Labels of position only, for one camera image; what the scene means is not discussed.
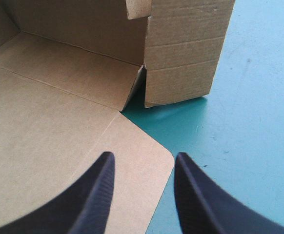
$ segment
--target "corrugated cardboard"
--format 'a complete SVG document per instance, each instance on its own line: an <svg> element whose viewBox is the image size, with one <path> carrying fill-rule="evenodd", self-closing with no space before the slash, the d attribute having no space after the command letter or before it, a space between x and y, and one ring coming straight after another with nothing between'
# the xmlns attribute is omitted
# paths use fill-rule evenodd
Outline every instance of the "corrugated cardboard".
<svg viewBox="0 0 284 234"><path fill-rule="evenodd" d="M54 198L105 150L116 156L106 233L143 234L171 154L117 110L0 68L0 225Z"/></svg>
<svg viewBox="0 0 284 234"><path fill-rule="evenodd" d="M209 94L234 0L153 0L145 106Z"/></svg>
<svg viewBox="0 0 284 234"><path fill-rule="evenodd" d="M174 160L119 113L143 73L25 32L0 47L0 226L54 198L108 150L116 177L106 233L145 233Z"/></svg>
<svg viewBox="0 0 284 234"><path fill-rule="evenodd" d="M136 6L135 2L132 0L130 6ZM4 3L22 31L143 65L147 18L128 20L125 0L5 0Z"/></svg>
<svg viewBox="0 0 284 234"><path fill-rule="evenodd" d="M116 179L106 233L145 233L173 157L119 111L146 73L147 107L207 94L233 3L0 0L0 225L108 150Z"/></svg>
<svg viewBox="0 0 284 234"><path fill-rule="evenodd" d="M25 32L145 65L146 107L209 93L234 5L234 0L3 1Z"/></svg>
<svg viewBox="0 0 284 234"><path fill-rule="evenodd" d="M117 110L141 68L28 33L0 47L0 67Z"/></svg>

